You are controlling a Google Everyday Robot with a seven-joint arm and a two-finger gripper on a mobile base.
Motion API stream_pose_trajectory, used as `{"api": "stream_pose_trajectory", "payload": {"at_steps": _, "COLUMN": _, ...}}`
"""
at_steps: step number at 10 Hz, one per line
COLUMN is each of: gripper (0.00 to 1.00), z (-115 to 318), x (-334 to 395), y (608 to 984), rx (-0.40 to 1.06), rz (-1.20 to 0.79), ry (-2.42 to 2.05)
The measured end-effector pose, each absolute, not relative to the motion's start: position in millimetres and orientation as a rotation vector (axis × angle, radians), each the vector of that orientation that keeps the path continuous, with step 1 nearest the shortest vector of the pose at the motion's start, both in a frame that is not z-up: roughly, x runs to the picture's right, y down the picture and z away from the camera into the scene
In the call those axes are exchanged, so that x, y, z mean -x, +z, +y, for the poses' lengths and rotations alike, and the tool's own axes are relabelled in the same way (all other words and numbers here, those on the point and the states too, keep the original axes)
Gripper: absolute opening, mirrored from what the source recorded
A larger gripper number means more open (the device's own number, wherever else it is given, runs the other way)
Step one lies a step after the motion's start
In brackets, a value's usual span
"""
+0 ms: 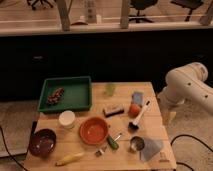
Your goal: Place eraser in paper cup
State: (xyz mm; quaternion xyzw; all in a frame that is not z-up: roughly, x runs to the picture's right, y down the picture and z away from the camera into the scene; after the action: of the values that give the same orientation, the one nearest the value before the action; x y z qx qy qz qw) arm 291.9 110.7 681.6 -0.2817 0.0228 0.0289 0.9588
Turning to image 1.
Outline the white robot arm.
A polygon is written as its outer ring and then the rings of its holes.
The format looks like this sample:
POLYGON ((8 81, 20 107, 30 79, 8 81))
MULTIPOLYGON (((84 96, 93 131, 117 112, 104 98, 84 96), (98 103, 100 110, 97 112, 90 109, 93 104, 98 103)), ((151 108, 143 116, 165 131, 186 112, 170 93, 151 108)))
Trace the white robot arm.
POLYGON ((158 95, 161 105, 169 109, 189 99, 213 115, 213 87, 205 84, 207 78, 208 70, 200 62, 170 70, 165 76, 166 86, 158 95))

